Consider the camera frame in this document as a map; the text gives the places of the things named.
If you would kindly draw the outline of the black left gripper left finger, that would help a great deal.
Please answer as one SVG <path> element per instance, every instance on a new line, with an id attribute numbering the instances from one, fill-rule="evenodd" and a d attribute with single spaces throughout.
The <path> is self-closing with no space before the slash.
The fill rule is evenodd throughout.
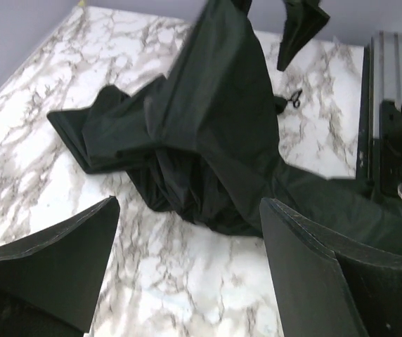
<path id="1" fill-rule="evenodd" d="M 0 246 L 0 336 L 88 333 L 119 219 L 108 197 Z"/>

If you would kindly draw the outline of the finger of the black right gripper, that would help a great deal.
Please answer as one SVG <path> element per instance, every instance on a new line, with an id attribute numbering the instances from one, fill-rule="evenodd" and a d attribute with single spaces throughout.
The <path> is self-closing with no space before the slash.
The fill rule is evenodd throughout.
<path id="1" fill-rule="evenodd" d="M 284 0 L 287 18 L 278 54 L 278 70 L 286 70 L 296 54 L 327 25 L 330 16 L 320 0 Z"/>

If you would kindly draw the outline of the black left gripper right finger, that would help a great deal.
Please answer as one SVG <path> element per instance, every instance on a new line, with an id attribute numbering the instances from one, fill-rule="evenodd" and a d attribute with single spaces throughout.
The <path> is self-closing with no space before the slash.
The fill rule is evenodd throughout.
<path id="1" fill-rule="evenodd" d="M 402 336 L 402 256 L 356 242 L 276 199 L 260 204 L 286 336 Z"/>

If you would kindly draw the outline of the dark green folding umbrella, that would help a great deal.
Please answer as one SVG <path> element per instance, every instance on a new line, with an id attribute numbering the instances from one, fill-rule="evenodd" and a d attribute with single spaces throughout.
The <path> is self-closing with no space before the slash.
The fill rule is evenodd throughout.
<path id="1" fill-rule="evenodd" d="M 209 1 L 171 72 L 128 95 L 106 86 L 48 120 L 89 174 L 125 171 L 148 207 L 227 235 L 260 236 L 278 199 L 357 242 L 402 255 L 402 210 L 354 182 L 285 163 L 261 44 L 231 1 Z"/>

